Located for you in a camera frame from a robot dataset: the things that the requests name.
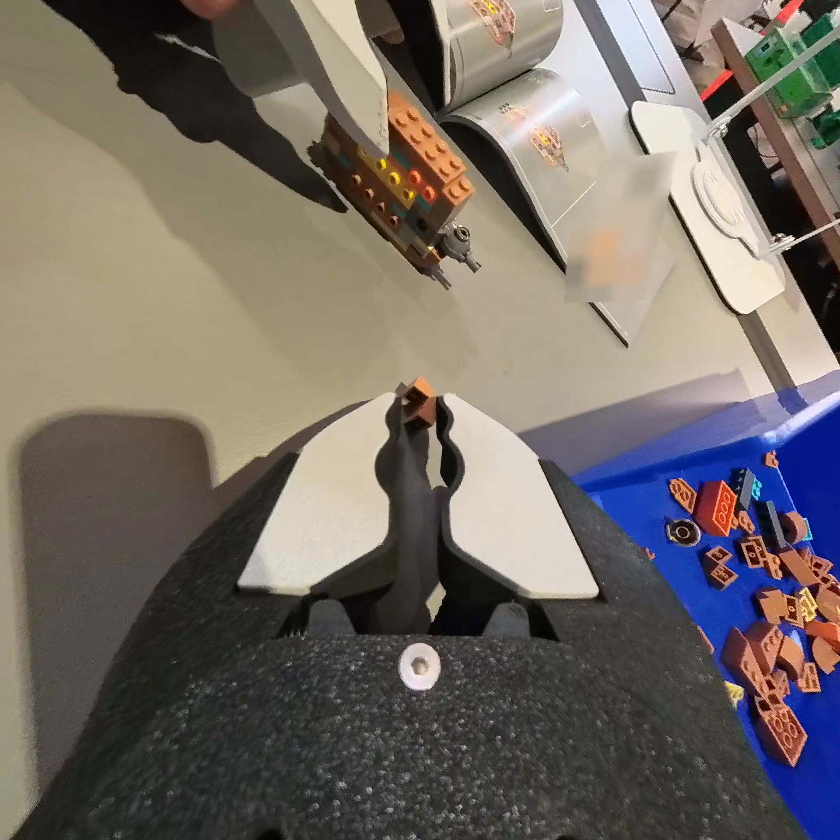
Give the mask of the brown wooden side table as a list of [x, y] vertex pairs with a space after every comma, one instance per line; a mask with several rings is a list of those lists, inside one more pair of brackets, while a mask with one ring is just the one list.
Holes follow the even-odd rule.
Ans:
[[[711, 34], [741, 94], [751, 92], [758, 82], [745, 54], [759, 43], [760, 36], [726, 17], [712, 26]], [[838, 214], [837, 195], [815, 163], [811, 147], [802, 138], [797, 124], [780, 119], [766, 98], [754, 101], [751, 110], [814, 225], [832, 222]]]

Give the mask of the pile of toy bricks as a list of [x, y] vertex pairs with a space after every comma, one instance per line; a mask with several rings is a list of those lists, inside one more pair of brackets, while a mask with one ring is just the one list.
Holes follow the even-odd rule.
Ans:
[[811, 548], [808, 520], [780, 509], [760, 476], [736, 467], [726, 479], [692, 484], [666, 479], [679, 515], [665, 520], [665, 537], [697, 549], [713, 592], [743, 595], [746, 617], [734, 618], [716, 648], [731, 704], [749, 715], [763, 750], [794, 768], [808, 734], [791, 695], [815, 696], [823, 678], [838, 674], [838, 576], [833, 563]]

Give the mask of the blue plastic bin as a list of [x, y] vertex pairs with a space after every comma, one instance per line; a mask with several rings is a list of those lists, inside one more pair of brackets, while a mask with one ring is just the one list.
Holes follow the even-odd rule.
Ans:
[[[692, 484], [726, 479], [736, 467], [760, 476], [763, 490], [809, 524], [811, 548], [838, 576], [838, 371], [775, 395], [739, 403], [574, 478], [643, 549], [695, 623], [719, 648], [734, 618], [746, 617], [743, 595], [712, 591], [698, 549], [674, 545], [665, 520], [679, 515], [666, 479]], [[763, 777], [780, 794], [806, 838], [838, 838], [838, 674], [815, 696], [791, 695], [808, 740], [794, 768], [763, 750], [751, 719], [728, 700]]]

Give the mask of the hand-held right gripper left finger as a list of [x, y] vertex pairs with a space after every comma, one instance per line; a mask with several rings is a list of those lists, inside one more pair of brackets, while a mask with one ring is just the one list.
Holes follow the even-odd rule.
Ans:
[[377, 459], [392, 441], [401, 404], [385, 392], [315, 434], [297, 453], [238, 577], [242, 592], [325, 592], [392, 543], [392, 504]]

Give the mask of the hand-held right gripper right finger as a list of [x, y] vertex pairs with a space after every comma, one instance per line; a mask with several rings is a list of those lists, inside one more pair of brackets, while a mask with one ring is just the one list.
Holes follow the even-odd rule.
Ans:
[[458, 560], [527, 599], [594, 599], [599, 586], [540, 458], [450, 392], [438, 398], [441, 535]]

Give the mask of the grey instruction booklet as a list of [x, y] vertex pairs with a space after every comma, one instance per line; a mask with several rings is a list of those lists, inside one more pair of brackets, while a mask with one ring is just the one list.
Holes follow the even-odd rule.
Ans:
[[438, 120], [626, 346], [673, 265], [674, 152], [645, 153], [573, 2], [434, 2]]

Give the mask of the grey desk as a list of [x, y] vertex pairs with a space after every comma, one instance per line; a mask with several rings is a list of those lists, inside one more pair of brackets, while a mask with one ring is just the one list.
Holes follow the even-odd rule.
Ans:
[[672, 213], [624, 347], [477, 178], [477, 275], [421, 276], [171, 2], [2, 2], [2, 838], [142, 604], [308, 430], [425, 375], [568, 473], [837, 368], [795, 284], [739, 317]]

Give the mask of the brown toy brick model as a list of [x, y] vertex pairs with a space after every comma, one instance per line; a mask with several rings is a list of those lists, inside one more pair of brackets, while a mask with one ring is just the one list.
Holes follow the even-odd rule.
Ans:
[[448, 259], [480, 269], [467, 226], [457, 219], [475, 190], [466, 162], [436, 122], [398, 91], [387, 96], [390, 152], [369, 153], [333, 115], [324, 120], [324, 174], [343, 198], [416, 271], [447, 281]]

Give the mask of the small brown slope toy brick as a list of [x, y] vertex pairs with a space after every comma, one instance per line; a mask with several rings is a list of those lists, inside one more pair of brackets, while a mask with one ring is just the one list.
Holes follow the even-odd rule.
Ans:
[[428, 379], [422, 375], [399, 391], [402, 400], [402, 421], [409, 434], [428, 430], [436, 423], [437, 395]]

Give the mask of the green crate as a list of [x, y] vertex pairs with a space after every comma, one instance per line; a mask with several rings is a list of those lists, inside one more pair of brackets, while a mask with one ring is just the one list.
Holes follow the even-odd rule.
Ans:
[[[777, 28], [761, 38], [746, 53], [746, 60], [759, 82], [772, 77], [793, 58], [838, 28], [838, 8], [810, 23], [801, 32]], [[824, 150], [839, 140], [839, 43], [803, 63], [774, 86], [766, 97], [781, 119], [805, 119], [813, 130], [811, 144]]]

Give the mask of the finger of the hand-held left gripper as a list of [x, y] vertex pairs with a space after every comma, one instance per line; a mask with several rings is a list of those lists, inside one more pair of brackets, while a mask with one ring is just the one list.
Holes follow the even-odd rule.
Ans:
[[212, 31], [217, 58], [247, 97], [308, 84], [353, 141], [389, 153], [386, 77], [355, 2], [239, 2]]

